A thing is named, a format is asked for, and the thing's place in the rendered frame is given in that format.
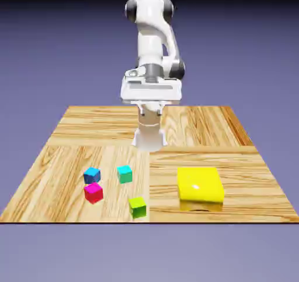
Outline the small green cube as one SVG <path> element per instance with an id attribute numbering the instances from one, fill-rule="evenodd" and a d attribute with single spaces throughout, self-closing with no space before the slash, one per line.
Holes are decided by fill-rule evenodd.
<path id="1" fill-rule="evenodd" d="M 147 214 L 147 205 L 143 197 L 135 197 L 128 200 L 130 214 L 133 219 L 145 217 Z"/>

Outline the small red cube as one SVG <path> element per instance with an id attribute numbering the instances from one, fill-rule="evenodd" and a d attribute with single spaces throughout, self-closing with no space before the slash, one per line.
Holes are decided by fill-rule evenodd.
<path id="1" fill-rule="evenodd" d="M 91 183 L 84 187 L 85 198 L 95 204 L 103 199 L 103 189 L 98 183 Z"/>

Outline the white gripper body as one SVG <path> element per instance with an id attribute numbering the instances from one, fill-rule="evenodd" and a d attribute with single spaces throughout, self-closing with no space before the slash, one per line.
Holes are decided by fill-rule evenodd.
<path id="1" fill-rule="evenodd" d="M 158 77 L 158 83 L 148 83 L 144 76 L 124 76 L 120 98 L 126 104 L 137 102 L 177 104 L 182 99 L 182 81 Z"/>

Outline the small blue cube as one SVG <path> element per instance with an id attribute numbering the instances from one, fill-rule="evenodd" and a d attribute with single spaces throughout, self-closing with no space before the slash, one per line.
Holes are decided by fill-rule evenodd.
<path id="1" fill-rule="evenodd" d="M 84 172 L 85 184 L 97 183 L 100 181 L 101 173 L 100 169 L 90 167 Z"/>

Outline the large yellow box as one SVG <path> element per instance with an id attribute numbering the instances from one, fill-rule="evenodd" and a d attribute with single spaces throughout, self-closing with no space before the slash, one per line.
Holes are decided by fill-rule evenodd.
<path id="1" fill-rule="evenodd" d="M 177 174 L 179 207 L 182 211 L 222 210 L 224 187 L 213 167 L 180 167 Z"/>

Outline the small teal cube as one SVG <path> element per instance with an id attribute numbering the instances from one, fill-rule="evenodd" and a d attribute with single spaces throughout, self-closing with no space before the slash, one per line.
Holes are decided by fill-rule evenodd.
<path id="1" fill-rule="evenodd" d="M 117 167 L 117 177 L 120 184 L 129 183 L 133 181 L 133 173 L 128 165 Z"/>

